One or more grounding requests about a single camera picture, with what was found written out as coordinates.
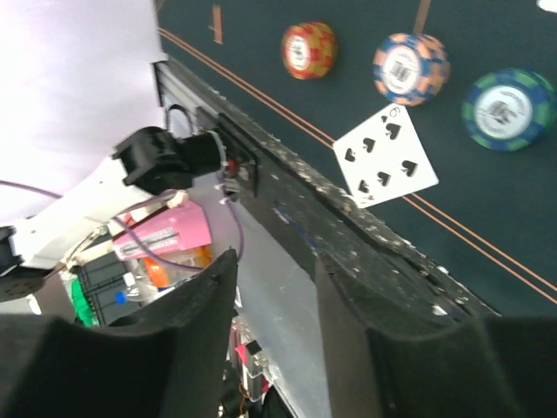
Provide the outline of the six of spades card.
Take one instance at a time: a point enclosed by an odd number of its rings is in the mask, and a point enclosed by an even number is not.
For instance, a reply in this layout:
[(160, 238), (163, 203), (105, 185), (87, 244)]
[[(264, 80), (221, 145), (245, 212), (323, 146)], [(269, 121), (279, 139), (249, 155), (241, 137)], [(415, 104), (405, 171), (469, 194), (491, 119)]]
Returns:
[(439, 183), (408, 110), (390, 104), (333, 144), (358, 208), (375, 206)]

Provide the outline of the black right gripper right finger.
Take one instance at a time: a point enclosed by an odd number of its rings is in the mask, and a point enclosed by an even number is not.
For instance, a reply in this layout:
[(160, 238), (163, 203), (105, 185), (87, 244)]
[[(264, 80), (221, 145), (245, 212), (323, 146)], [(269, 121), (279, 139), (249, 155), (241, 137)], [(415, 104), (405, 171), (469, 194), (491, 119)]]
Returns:
[(335, 417), (553, 417), (556, 321), (442, 324), (316, 264), (328, 397)]

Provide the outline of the orange poker chip stack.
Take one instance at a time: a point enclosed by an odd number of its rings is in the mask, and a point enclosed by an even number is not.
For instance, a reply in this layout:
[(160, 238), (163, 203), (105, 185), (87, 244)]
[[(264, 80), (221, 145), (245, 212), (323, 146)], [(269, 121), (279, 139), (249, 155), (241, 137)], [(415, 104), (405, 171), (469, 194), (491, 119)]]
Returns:
[(281, 42), (288, 73), (300, 80), (325, 77), (335, 64), (338, 40), (332, 28), (319, 21), (290, 26)]

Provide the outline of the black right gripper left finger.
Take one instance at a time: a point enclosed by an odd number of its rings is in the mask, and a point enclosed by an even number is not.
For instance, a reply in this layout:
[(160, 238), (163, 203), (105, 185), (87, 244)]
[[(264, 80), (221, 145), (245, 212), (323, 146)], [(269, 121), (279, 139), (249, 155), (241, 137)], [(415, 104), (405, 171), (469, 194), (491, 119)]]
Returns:
[(3, 315), (2, 416), (216, 416), (237, 270), (237, 254), (227, 250), (109, 327)]

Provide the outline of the green poker chip stack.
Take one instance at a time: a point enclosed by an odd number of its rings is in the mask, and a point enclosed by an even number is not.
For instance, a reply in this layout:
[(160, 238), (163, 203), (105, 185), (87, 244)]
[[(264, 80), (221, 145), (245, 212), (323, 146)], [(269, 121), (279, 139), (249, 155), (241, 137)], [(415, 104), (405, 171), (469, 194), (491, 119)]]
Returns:
[(555, 123), (556, 88), (537, 71), (493, 71), (471, 86), (461, 119), (477, 144), (515, 152), (541, 139)]

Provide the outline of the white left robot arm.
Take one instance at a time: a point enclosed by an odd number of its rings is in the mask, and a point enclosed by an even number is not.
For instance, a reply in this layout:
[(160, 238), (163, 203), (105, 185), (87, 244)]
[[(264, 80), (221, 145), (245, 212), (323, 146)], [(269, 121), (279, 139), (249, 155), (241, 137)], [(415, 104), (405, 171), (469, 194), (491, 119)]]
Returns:
[(154, 126), (136, 131), (63, 197), (30, 219), (2, 226), (1, 274), (42, 279), (102, 224), (149, 199), (191, 188), (225, 162), (215, 131), (189, 138)]

